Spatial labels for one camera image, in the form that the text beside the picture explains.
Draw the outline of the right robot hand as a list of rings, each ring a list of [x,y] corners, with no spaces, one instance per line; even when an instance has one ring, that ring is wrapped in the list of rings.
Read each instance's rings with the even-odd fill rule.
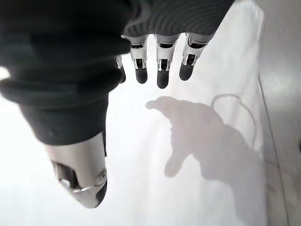
[[[10,76],[0,92],[19,105],[45,144],[58,181],[83,206],[96,208],[107,189],[109,92],[126,80],[147,81],[147,38],[157,48],[157,85],[168,85],[174,49],[186,34],[180,78],[188,80],[231,0],[3,0],[0,64]]]

